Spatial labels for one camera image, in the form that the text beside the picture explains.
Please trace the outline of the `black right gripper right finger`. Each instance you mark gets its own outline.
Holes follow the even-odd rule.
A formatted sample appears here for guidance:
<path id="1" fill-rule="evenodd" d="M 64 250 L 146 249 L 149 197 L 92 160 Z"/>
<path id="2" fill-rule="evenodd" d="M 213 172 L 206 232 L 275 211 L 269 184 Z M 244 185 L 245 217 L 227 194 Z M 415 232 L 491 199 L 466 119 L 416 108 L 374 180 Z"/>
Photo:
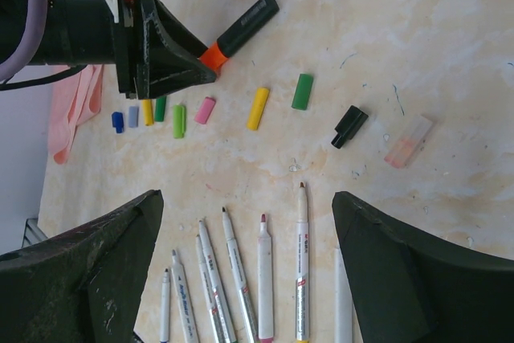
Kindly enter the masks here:
<path id="1" fill-rule="evenodd" d="M 341 191 L 337 238 L 365 342 L 511 342 L 513 262 L 440 239 Z"/>

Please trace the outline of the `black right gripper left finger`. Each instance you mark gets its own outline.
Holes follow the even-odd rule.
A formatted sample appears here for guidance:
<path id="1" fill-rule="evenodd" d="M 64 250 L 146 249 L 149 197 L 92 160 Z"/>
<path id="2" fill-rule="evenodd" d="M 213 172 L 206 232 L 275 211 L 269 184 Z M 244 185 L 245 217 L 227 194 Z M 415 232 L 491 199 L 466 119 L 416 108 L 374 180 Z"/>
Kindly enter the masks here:
<path id="1" fill-rule="evenodd" d="M 3 342 L 139 342 L 134 330 L 164 201 L 149 190 L 1 256 Z"/>

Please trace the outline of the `yellow marker cap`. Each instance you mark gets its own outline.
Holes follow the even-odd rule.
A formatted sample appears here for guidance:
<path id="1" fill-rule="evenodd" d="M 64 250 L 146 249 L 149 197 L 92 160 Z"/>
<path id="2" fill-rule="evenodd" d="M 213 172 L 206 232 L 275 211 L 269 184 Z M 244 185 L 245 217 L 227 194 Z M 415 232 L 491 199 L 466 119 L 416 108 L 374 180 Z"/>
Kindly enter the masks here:
<path id="1" fill-rule="evenodd" d="M 251 110 L 247 119 L 247 128 L 257 130 L 265 109 L 270 90 L 268 88 L 258 88 L 252 101 Z"/>
<path id="2" fill-rule="evenodd" d="M 151 126 L 154 123 L 153 119 L 153 102 L 151 100 L 141 101 L 141 110 L 145 126 Z"/>

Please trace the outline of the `light green marker cap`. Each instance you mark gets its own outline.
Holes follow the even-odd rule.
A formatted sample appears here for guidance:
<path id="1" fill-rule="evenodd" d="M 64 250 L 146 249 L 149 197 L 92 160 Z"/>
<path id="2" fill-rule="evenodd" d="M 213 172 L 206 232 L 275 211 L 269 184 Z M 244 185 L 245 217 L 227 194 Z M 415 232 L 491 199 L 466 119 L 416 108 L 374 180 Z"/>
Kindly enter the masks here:
<path id="1" fill-rule="evenodd" d="M 186 107 L 182 104 L 173 106 L 173 137 L 180 139 L 186 133 Z"/>

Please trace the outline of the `pink marker cap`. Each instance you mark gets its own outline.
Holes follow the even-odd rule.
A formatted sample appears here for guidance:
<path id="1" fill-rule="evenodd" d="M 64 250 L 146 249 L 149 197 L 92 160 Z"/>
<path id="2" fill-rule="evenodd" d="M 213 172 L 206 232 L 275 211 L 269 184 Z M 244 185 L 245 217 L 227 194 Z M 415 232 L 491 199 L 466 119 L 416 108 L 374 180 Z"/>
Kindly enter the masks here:
<path id="1" fill-rule="evenodd" d="M 216 99 L 207 96 L 203 100 L 199 110 L 197 111 L 197 113 L 194 117 L 194 121 L 200 125 L 205 125 L 207 123 L 207 121 L 209 120 L 210 115 L 211 115 L 215 105 L 216 105 Z"/>

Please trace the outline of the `dark green capped marker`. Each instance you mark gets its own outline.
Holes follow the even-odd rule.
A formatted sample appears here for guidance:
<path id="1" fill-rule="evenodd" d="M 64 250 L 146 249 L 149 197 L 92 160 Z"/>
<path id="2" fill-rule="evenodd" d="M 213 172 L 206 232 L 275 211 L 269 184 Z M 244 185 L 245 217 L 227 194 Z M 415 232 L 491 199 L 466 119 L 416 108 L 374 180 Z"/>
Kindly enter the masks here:
<path id="1" fill-rule="evenodd" d="M 334 341 L 353 342 L 353 300 L 341 249 L 334 250 Z"/>

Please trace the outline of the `grey blue marker cap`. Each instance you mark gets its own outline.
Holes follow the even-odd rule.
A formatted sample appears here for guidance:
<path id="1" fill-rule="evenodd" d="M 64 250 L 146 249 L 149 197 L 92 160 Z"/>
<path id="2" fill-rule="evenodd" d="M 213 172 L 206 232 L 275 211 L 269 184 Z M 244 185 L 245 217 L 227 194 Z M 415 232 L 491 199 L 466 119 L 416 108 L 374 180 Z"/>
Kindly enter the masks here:
<path id="1" fill-rule="evenodd" d="M 128 108 L 128 127 L 137 128 L 139 122 L 139 107 L 134 105 Z"/>

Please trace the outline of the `orange highlighter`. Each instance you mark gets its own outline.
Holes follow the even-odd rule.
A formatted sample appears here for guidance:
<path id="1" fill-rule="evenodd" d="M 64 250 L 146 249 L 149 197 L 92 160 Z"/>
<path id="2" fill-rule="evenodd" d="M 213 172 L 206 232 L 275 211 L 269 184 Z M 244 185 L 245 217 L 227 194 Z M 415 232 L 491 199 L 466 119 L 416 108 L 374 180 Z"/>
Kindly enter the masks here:
<path id="1" fill-rule="evenodd" d="M 276 0 L 258 0 L 199 57 L 200 62 L 209 69 L 218 71 L 278 12 L 279 5 Z"/>

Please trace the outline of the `grey blue capped marker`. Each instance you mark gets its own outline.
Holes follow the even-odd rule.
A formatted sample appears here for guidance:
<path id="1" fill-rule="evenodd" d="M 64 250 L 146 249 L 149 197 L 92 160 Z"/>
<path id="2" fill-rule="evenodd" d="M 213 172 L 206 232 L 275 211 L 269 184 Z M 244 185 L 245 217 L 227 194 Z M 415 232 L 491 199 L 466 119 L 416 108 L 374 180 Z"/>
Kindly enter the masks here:
<path id="1" fill-rule="evenodd" d="M 190 299 L 190 291 L 186 280 L 186 272 L 175 250 L 172 250 L 172 275 L 177 294 L 177 304 L 181 318 L 184 342 L 198 343 L 198 333 Z"/>

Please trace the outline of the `dark green marker cap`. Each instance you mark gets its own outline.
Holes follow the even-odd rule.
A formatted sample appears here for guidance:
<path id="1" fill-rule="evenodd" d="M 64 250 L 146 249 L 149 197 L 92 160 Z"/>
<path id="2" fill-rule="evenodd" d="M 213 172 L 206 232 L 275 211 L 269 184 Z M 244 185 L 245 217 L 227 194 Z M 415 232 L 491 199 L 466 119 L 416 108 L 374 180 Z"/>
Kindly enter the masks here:
<path id="1" fill-rule="evenodd" d="M 311 95 L 313 76 L 310 74 L 300 74 L 296 85 L 296 90 L 292 99 L 292 108 L 306 110 Z"/>

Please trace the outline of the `pink capped marker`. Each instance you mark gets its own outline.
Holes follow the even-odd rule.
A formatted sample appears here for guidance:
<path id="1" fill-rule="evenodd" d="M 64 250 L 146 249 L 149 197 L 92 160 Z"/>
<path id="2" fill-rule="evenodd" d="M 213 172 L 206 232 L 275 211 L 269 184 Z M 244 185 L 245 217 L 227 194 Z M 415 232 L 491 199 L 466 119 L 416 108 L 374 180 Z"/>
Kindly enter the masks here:
<path id="1" fill-rule="evenodd" d="M 260 342 L 274 340 L 274 305 L 272 274 L 272 241 L 267 229 L 267 217 L 261 215 L 258 237 L 258 338 Z"/>

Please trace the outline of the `clear pink pen cap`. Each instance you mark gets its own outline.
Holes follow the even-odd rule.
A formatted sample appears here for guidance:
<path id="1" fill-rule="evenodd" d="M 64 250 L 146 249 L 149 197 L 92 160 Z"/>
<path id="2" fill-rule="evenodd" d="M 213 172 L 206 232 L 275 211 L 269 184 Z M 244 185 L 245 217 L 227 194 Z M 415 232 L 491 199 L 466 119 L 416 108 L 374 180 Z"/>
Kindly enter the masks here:
<path id="1" fill-rule="evenodd" d="M 415 153 L 426 142 L 433 126 L 434 122 L 431 119 L 422 115 L 415 116 L 386 154 L 384 161 L 396 169 L 407 167 Z"/>

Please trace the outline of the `yellow capped white marker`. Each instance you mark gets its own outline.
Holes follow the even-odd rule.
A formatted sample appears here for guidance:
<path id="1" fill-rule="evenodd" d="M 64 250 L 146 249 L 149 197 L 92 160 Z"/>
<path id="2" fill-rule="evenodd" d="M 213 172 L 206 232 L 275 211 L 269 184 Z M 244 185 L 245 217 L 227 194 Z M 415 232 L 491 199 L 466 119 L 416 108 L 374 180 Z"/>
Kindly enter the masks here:
<path id="1" fill-rule="evenodd" d="M 202 241 L 200 235 L 195 237 L 195 246 L 198 257 L 198 265 L 202 280 L 202 290 L 204 292 L 206 307 L 210 318 L 210 324 L 213 329 L 214 341 L 217 343 L 224 342 L 222 327 L 219 320 L 218 308 L 214 300 L 213 290 L 211 286 L 210 275 L 202 250 Z"/>

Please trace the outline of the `light green capped marker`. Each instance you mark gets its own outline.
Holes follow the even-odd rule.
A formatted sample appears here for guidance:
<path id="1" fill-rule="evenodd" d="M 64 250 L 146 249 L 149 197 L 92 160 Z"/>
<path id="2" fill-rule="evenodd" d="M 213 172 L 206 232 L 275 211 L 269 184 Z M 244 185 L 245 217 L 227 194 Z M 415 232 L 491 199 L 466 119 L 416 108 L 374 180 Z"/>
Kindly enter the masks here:
<path id="1" fill-rule="evenodd" d="M 239 299 L 244 326 L 247 332 L 248 342 L 258 342 L 257 323 L 254 309 L 251 303 L 251 295 L 247 284 L 247 278 L 243 268 L 243 262 L 239 253 L 239 246 L 226 207 L 222 207 L 222 225 L 226 238 L 232 275 Z"/>

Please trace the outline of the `black marker cap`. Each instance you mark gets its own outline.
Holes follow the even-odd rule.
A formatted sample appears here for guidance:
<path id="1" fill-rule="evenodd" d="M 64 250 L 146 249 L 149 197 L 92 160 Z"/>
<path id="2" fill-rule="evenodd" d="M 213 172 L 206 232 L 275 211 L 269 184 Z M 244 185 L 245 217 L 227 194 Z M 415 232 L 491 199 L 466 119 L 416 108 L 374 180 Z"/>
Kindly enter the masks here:
<path id="1" fill-rule="evenodd" d="M 353 139 L 368 118 L 368 114 L 351 105 L 338 122 L 335 128 L 336 136 L 332 139 L 331 144 L 335 148 L 340 149 L 346 142 Z"/>

